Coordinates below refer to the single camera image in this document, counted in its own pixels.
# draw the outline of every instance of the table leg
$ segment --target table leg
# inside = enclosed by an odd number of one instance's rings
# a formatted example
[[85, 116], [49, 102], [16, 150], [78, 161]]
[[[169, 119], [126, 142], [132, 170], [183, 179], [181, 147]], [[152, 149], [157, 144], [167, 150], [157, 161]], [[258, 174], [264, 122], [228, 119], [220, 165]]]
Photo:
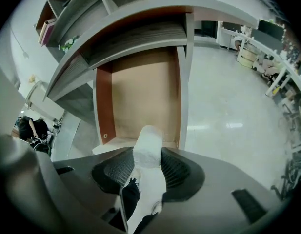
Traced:
[[228, 44], [228, 46], [227, 46], [227, 50], [229, 50], [229, 48], [230, 48], [230, 44], [231, 44], [231, 42], [232, 42], [232, 38], [233, 38], [233, 35], [230, 35], [230, 39], [229, 39], [229, 44]]
[[283, 81], [282, 85], [281, 85], [281, 89], [283, 89], [285, 87], [285, 85], [288, 83], [288, 81], [290, 81], [291, 79], [291, 74], [287, 75], [287, 78]]
[[292, 148], [296, 148], [296, 147], [298, 147], [298, 146], [301, 146], [301, 140], [298, 141], [297, 143], [294, 143], [294, 144], [292, 145]]
[[277, 78], [275, 79], [275, 81], [273, 82], [273, 84], [269, 87], [269, 89], [265, 92], [265, 94], [267, 96], [269, 96], [269, 94], [273, 91], [273, 89], [276, 87], [276, 85], [278, 84], [278, 82], [281, 80], [281, 78], [283, 77], [283, 75], [286, 73], [286, 68], [283, 67], [282, 70], [280, 71], [280, 73], [278, 74]]
[[240, 60], [240, 57], [241, 57], [241, 54], [242, 54], [242, 50], [243, 50], [243, 47], [244, 47], [244, 43], [245, 43], [245, 39], [242, 39], [242, 42], [241, 42], [241, 46], [239, 48], [239, 54], [237, 56], [237, 61], [239, 62]]

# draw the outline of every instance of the book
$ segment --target book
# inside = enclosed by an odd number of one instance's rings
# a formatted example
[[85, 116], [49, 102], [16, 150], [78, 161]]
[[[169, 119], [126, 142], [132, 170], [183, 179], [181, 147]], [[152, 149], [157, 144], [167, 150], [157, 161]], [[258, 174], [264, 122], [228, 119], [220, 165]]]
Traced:
[[43, 24], [43, 27], [42, 27], [42, 30], [40, 32], [40, 36], [39, 36], [39, 43], [41, 44], [42, 42], [42, 38], [44, 36], [44, 33], [45, 33], [45, 29], [46, 29], [46, 26], [49, 24], [49, 23], [53, 23], [56, 21], [56, 18], [53, 18], [53, 19], [49, 19], [49, 20], [46, 20]]
[[48, 43], [49, 37], [52, 33], [55, 23], [56, 23], [56, 21], [47, 24], [45, 31], [44, 31], [44, 35], [42, 37], [42, 41], [41, 41], [42, 46], [44, 46], [45, 44]]

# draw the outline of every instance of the white desk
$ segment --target white desk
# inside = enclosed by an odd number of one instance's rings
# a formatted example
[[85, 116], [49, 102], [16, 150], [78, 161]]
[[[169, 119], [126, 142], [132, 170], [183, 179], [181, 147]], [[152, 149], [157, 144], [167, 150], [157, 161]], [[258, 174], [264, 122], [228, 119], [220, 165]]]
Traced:
[[248, 37], [248, 36], [246, 36], [244, 34], [237, 33], [237, 32], [234, 32], [234, 31], [231, 31], [231, 30], [228, 30], [228, 29], [221, 28], [221, 34], [229, 34], [229, 35], [231, 35], [230, 42], [231, 42], [233, 36], [237, 36], [237, 37], [239, 37], [239, 38], [242, 39], [240, 51], [239, 51], [239, 54], [237, 56], [237, 61], [239, 61], [239, 59], [241, 57], [241, 53], [242, 53], [244, 44], [246, 42], [248, 42], [248, 43], [252, 44], [253, 46], [257, 47], [258, 49], [260, 49], [262, 52], [264, 52], [264, 53], [266, 53], [268, 55], [273, 56], [275, 61], [280, 62], [282, 64], [282, 69], [281, 69], [280, 73], [278, 74], [277, 78], [275, 79], [275, 81], [273, 82], [273, 84], [269, 87], [269, 89], [265, 92], [265, 94], [267, 96], [269, 96], [271, 94], [271, 92], [273, 91], [273, 89], [276, 87], [276, 85], [278, 84], [278, 82], [280, 81], [280, 79], [285, 75], [286, 72], [288, 72], [289, 75], [287, 76], [286, 80], [282, 84], [282, 87], [284, 87], [285, 84], [291, 78], [295, 82], [295, 84], [297, 85], [297, 87], [299, 88], [299, 90], [301, 91], [301, 78], [299, 77], [299, 75], [295, 72], [295, 70], [292, 68], [292, 65], [288, 61], [281, 59], [281, 57], [277, 53], [275, 53], [272, 49], [266, 47], [262, 43], [254, 40], [254, 39], [252, 39], [252, 38], [250, 38], [250, 37]]

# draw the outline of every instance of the black slot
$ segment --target black slot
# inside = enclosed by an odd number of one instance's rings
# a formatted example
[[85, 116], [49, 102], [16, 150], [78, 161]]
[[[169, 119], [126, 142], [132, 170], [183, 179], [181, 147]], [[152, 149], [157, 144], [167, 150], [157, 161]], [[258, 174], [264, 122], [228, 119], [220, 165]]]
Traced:
[[251, 224], [266, 214], [266, 210], [246, 189], [235, 190], [232, 195]]
[[74, 169], [72, 167], [66, 166], [66, 167], [56, 169], [56, 172], [58, 173], [58, 175], [60, 175], [60, 174], [65, 174], [65, 173], [73, 171], [73, 170]]

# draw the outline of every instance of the shoe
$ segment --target shoe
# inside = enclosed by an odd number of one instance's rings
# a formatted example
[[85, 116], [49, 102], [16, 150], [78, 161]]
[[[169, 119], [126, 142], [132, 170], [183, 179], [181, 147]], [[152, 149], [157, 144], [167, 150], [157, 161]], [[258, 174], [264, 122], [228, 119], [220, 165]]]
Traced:
[[156, 215], [156, 214], [159, 214], [161, 211], [162, 211], [162, 201], [158, 201], [152, 207], [151, 214]]
[[126, 182], [125, 186], [127, 186], [128, 184], [134, 183], [140, 191], [140, 178], [141, 178], [140, 169], [134, 168], [128, 181]]

